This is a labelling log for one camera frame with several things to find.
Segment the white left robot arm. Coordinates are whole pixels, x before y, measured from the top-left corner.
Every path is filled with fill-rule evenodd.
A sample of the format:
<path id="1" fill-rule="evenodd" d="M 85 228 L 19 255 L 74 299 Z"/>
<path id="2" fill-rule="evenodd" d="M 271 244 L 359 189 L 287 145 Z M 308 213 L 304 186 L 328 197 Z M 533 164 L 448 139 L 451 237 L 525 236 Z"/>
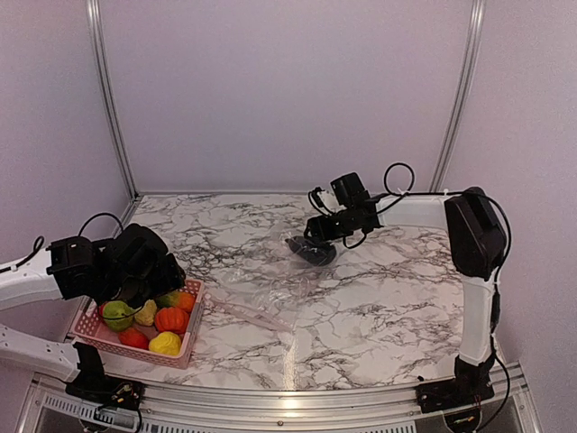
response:
<path id="1" fill-rule="evenodd" d="M 92 241 L 77 235 L 39 246 L 1 267 L 1 308 L 88 297 L 122 300 L 139 308 L 185 285 L 185 273 L 150 228 L 128 225 L 119 235 Z M 9 327 L 1 329 L 3 361 L 63 382 L 78 379 L 94 401 L 107 401 L 114 382 L 91 345 L 59 344 Z"/>

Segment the clear zip top bag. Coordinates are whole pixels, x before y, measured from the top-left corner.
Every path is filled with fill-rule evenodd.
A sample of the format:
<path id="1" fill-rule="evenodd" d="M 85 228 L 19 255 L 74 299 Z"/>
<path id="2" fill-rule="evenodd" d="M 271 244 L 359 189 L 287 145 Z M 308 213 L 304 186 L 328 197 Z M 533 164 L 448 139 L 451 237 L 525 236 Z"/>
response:
<path id="1" fill-rule="evenodd" d="M 292 253 L 285 240 L 303 230 L 276 224 L 208 292 L 208 300 L 236 318 L 279 333 L 294 330 L 309 295 L 327 278 L 335 259 L 316 267 Z"/>

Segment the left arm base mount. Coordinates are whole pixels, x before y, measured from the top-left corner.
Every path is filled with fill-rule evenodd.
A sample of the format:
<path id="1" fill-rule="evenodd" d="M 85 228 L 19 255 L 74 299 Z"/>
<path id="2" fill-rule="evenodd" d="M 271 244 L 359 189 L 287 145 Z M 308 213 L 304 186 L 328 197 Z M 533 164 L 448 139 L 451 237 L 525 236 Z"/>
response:
<path id="1" fill-rule="evenodd" d="M 85 401 L 97 403 L 102 408 L 138 410 L 140 408 L 144 384 L 105 375 L 91 377 L 79 375 L 67 382 L 65 392 Z"/>

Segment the yellow fake lemon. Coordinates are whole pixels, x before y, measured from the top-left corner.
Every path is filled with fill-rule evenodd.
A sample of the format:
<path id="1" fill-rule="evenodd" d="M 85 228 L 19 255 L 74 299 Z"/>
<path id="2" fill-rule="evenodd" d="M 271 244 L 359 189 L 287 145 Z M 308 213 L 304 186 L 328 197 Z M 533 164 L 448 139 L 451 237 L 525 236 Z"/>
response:
<path id="1" fill-rule="evenodd" d="M 165 331 L 159 333 L 149 342 L 149 351 L 160 355 L 177 356 L 181 350 L 179 335 Z"/>

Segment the light green fake pear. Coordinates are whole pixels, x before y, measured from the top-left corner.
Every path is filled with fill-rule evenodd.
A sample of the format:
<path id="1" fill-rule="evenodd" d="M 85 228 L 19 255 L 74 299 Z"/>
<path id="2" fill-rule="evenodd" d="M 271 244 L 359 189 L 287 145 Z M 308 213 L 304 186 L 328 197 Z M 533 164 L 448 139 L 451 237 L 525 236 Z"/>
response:
<path id="1" fill-rule="evenodd" d="M 133 324 L 134 309 L 121 300 L 109 301 L 104 309 L 104 322 L 107 327 L 119 333 Z"/>

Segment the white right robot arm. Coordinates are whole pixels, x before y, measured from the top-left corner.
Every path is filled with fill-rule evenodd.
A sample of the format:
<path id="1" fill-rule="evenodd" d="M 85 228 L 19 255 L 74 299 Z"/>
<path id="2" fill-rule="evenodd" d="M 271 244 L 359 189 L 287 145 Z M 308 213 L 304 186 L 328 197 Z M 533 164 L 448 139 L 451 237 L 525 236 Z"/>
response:
<path id="1" fill-rule="evenodd" d="M 456 404 L 464 404 L 481 390 L 478 373 L 495 362 L 493 334 L 499 322 L 499 272 L 510 251 L 510 225 L 502 207 L 483 189 L 440 193 L 393 192 L 371 195 L 357 173 L 332 181 L 339 209 L 331 210 L 322 189 L 308 196 L 318 216 L 308 219 L 303 235 L 289 238 L 291 250 L 308 263 L 323 266 L 336 256 L 334 242 L 345 242 L 356 232 L 393 226 L 422 226 L 444 230 L 453 266 L 462 276 L 463 336 L 455 370 L 446 388 Z"/>

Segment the green orange fake mango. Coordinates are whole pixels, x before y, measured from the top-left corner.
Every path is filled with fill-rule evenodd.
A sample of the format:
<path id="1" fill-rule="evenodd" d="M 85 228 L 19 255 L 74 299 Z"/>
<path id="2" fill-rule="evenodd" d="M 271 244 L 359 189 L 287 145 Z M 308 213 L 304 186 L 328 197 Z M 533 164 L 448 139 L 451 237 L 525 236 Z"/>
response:
<path id="1" fill-rule="evenodd" d="M 191 313 L 196 303 L 196 296 L 187 291 L 174 290 L 158 297 L 155 302 L 159 309 L 179 308 L 187 313 Z"/>

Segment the beige fake bread ball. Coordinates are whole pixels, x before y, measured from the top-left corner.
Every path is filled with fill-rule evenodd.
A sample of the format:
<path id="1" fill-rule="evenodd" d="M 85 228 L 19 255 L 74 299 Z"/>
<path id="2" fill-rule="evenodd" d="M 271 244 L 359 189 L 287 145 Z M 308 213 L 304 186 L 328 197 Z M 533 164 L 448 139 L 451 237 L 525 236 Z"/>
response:
<path id="1" fill-rule="evenodd" d="M 153 299 L 148 299 L 142 308 L 135 313 L 134 322 L 144 327 L 152 327 L 157 311 L 156 302 Z"/>

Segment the orange fake fruit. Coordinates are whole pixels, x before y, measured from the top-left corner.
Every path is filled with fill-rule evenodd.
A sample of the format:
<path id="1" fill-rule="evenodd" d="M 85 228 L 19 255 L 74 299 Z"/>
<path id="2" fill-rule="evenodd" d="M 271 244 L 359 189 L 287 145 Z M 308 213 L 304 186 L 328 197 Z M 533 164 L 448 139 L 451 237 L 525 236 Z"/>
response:
<path id="1" fill-rule="evenodd" d="M 154 326 L 159 332 L 172 332 L 177 335 L 186 333 L 189 314 L 178 307 L 159 309 L 154 318 Z"/>

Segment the red orange fake tomato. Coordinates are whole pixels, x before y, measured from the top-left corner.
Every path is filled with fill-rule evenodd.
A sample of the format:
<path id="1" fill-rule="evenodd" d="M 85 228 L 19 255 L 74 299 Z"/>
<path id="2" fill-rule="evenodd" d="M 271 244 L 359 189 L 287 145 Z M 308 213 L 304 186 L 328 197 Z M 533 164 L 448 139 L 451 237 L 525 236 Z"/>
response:
<path id="1" fill-rule="evenodd" d="M 137 328 L 128 327 L 124 331 L 119 332 L 117 336 L 122 345 L 141 350 L 149 349 L 149 338 Z"/>

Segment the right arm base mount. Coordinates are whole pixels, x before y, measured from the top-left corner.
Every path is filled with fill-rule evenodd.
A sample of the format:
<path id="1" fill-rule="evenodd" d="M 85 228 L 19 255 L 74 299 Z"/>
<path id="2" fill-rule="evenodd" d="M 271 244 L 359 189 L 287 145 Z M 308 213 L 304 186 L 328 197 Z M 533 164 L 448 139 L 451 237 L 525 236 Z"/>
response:
<path id="1" fill-rule="evenodd" d="M 417 404 L 423 413 L 479 404 L 481 401 L 493 398 L 494 395 L 495 392 L 490 382 L 473 391 L 461 390 L 455 379 L 421 382 L 416 387 Z"/>

